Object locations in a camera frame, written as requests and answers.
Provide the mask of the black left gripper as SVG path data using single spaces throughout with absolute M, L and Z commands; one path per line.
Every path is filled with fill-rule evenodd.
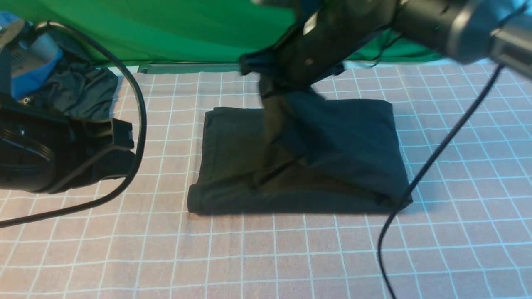
M 116 118 L 69 119 L 69 136 L 56 151 L 56 171 L 47 194 L 125 178 L 135 161 L 133 127 Z

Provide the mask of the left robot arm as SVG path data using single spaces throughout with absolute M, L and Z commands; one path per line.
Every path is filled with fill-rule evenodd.
M 126 177 L 136 155 L 131 123 L 73 118 L 1 94 L 2 190 L 57 194 Z

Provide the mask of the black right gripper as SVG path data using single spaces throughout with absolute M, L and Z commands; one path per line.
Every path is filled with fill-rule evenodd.
M 239 58 L 241 75 L 255 72 L 294 87 L 344 71 L 343 61 L 388 29 L 395 0 L 254 0 L 288 8 L 295 22 L 271 46 Z

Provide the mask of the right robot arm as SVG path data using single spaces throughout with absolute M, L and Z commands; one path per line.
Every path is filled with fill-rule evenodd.
M 511 0 L 267 0 L 296 22 L 273 45 L 241 56 L 240 72 L 304 87 L 389 29 L 460 64 L 489 58 L 531 78 L 531 16 Z

